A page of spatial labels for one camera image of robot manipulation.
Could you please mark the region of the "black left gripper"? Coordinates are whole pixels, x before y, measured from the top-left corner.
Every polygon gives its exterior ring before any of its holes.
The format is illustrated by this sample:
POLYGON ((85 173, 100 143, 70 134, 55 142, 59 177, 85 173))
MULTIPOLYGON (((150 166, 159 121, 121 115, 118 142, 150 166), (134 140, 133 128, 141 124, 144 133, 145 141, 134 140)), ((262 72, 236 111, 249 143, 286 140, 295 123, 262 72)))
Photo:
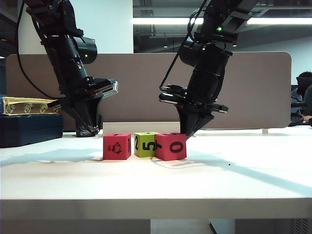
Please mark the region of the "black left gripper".
POLYGON ((115 94, 115 80, 105 78, 87 77, 87 83, 75 89, 69 96, 60 97, 48 103, 49 108, 62 108, 73 117, 79 126, 83 126, 89 132, 94 132, 95 127, 101 128, 101 115, 98 113, 98 105, 102 98, 108 98, 115 94))

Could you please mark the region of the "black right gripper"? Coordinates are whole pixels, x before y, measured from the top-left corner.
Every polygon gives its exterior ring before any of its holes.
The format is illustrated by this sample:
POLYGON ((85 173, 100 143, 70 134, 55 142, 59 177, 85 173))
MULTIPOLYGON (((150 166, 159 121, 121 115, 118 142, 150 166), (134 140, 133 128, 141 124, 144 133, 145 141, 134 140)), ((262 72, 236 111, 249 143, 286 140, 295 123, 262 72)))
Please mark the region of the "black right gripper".
POLYGON ((210 115, 212 112, 225 114, 229 109, 227 106, 217 103, 202 104, 189 101, 186 97, 178 94, 161 93, 158 97, 160 102, 173 104, 176 107, 179 115, 180 133, 186 134, 186 139, 189 139, 214 119, 214 116, 210 115))

